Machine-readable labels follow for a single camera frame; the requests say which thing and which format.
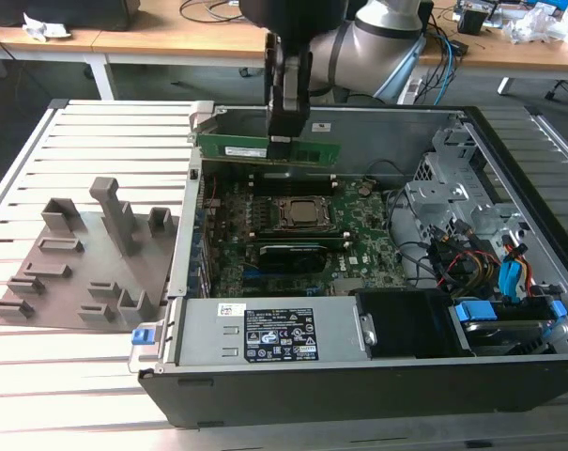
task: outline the blue tab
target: blue tab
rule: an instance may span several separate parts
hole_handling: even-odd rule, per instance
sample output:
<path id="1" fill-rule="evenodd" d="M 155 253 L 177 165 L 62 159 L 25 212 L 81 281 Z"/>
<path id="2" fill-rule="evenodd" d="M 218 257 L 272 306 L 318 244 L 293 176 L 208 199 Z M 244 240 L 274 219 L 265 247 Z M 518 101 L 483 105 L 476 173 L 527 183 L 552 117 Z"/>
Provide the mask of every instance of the blue tab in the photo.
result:
<path id="1" fill-rule="evenodd" d="M 456 316 L 459 317 L 459 321 L 465 322 L 469 320 L 468 312 L 465 311 L 465 307 L 463 305 L 456 305 L 454 307 L 454 311 L 456 312 Z"/>
<path id="2" fill-rule="evenodd" d="M 131 333 L 132 345 L 153 345 L 154 329 L 135 329 Z"/>
<path id="3" fill-rule="evenodd" d="M 553 313 L 558 319 L 567 316 L 567 309 L 565 308 L 565 305 L 563 305 L 563 303 L 559 300 L 551 302 L 550 308 L 553 310 Z"/>
<path id="4" fill-rule="evenodd" d="M 516 261 L 505 261 L 500 265 L 499 289 L 503 296 L 511 299 L 512 303 L 519 303 L 517 284 L 520 276 L 521 265 Z"/>
<path id="5" fill-rule="evenodd" d="M 457 305 L 454 310 L 461 322 L 493 321 L 498 318 L 490 301 L 463 301 Z"/>

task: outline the power supply label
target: power supply label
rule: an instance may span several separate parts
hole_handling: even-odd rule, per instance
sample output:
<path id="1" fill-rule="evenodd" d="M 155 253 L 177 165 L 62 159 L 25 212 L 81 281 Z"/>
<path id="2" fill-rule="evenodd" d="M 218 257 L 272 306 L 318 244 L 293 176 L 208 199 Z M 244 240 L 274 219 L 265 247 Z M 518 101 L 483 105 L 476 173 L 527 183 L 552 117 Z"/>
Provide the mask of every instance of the power supply label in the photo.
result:
<path id="1" fill-rule="evenodd" d="M 313 309 L 246 310 L 244 358 L 251 364 L 319 360 Z"/>

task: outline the cpu socket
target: cpu socket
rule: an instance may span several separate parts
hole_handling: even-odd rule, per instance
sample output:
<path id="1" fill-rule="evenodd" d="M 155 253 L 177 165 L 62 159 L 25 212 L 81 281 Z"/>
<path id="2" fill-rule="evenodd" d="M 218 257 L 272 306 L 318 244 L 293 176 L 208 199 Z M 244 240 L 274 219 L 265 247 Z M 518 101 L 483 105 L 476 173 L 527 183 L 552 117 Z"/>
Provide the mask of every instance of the cpu socket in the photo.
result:
<path id="1" fill-rule="evenodd" d="M 329 203 L 323 197 L 286 197 L 277 199 L 280 229 L 324 228 L 331 226 Z"/>

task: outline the gray floor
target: gray floor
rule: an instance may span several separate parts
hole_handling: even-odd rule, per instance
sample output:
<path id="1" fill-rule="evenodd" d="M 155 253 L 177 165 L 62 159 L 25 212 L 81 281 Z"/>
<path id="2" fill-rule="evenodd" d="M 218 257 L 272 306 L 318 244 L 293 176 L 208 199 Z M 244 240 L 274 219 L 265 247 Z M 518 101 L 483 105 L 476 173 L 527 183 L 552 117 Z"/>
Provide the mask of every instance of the gray floor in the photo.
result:
<path id="1" fill-rule="evenodd" d="M 8 61 L 6 66 L 8 77 L 0 80 L 0 179 L 49 102 L 48 95 L 22 71 L 22 63 Z M 26 68 L 47 87 L 54 98 L 98 98 L 95 83 L 83 76 L 83 64 L 30 62 Z M 239 76 L 237 69 L 118 65 L 113 71 L 118 93 L 126 100 L 212 99 L 256 103 L 262 100 L 262 77 L 244 79 Z M 461 75 L 460 69 L 457 74 L 440 104 L 533 105 L 542 110 L 568 139 L 568 93 L 559 89 L 554 101 L 544 99 L 546 91 L 553 86 L 552 81 L 519 80 L 515 82 L 511 95 L 501 97 L 496 93 L 500 79 L 466 77 Z M 435 95 L 430 95 L 427 101 L 433 101 Z M 375 102 L 363 98 L 352 98 L 350 101 Z"/>

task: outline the motherboard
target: motherboard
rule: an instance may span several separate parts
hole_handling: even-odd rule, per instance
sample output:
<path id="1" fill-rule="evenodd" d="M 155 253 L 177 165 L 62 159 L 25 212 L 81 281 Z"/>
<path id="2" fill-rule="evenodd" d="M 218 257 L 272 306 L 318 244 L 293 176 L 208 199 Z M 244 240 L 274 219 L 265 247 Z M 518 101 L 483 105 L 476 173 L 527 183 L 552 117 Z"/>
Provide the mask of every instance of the motherboard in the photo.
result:
<path id="1" fill-rule="evenodd" d="M 207 179 L 211 297 L 344 296 L 406 284 L 373 183 L 217 183 Z"/>

